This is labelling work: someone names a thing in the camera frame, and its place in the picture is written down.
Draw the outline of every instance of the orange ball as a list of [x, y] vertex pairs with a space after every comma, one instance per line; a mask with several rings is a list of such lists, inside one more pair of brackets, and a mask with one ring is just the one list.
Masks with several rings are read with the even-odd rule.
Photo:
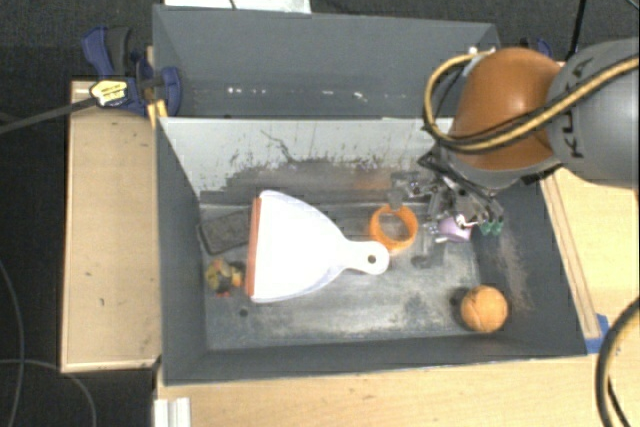
[[504, 325], [509, 315], [509, 306], [500, 290], [479, 285], [464, 296], [460, 313], [465, 324], [474, 331], [492, 333]]

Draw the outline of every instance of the bin floor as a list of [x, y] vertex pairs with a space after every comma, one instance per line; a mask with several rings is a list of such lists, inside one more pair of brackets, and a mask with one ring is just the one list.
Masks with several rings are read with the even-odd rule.
[[[347, 238], [362, 240], [368, 219], [379, 204], [317, 206]], [[473, 246], [437, 243], [425, 221], [427, 206], [408, 206], [423, 226], [413, 245], [392, 256], [389, 269], [380, 276], [347, 270], [321, 290], [269, 304], [254, 304], [243, 289], [218, 297], [203, 277], [209, 349], [470, 334], [457, 320], [452, 298], [480, 283]], [[201, 218], [232, 211], [230, 206], [201, 205]], [[242, 245], [219, 256], [228, 262], [244, 262], [246, 253], [247, 246]], [[204, 275], [211, 262], [204, 245], [202, 257]]]

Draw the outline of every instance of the purple object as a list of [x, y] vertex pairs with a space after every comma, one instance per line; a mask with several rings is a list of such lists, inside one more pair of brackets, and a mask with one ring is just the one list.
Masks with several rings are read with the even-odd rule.
[[438, 231], [451, 242], [468, 242], [471, 237], [471, 228], [460, 228], [453, 217], [440, 221]]

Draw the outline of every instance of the gray panel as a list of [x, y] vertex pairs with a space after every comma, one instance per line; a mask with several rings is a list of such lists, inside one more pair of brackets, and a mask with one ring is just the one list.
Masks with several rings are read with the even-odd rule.
[[[433, 144], [417, 119], [385, 120], [205, 120], [167, 118], [166, 127], [174, 151], [188, 170], [191, 187], [202, 191], [250, 185], [255, 174], [268, 175], [272, 187], [304, 185], [309, 178], [283, 170], [313, 163], [316, 183], [322, 180], [322, 163], [345, 167], [350, 181], [345, 187], [371, 181], [377, 167], [393, 166], [397, 171], [416, 169], [417, 159]], [[439, 122], [441, 129], [449, 120]], [[250, 198], [255, 191], [250, 191]]]
[[[154, 6], [156, 66], [177, 66], [181, 116], [422, 116], [426, 80], [486, 23]], [[442, 115], [457, 104], [451, 93]]]
[[164, 130], [156, 131], [162, 362], [170, 382], [206, 352], [201, 269], [194, 227], [198, 201]]

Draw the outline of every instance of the wooden board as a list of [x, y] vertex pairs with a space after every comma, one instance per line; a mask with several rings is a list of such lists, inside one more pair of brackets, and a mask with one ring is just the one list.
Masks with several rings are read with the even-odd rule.
[[[72, 101], [88, 96], [74, 83]], [[97, 107], [69, 123], [60, 366], [151, 366], [160, 354], [148, 120]]]
[[630, 190], [553, 178], [598, 313], [610, 319], [638, 296], [638, 202]]
[[[159, 388], [190, 397], [192, 425], [599, 426], [592, 357], [415, 370], [363, 376]], [[620, 386], [640, 420], [640, 383]]]

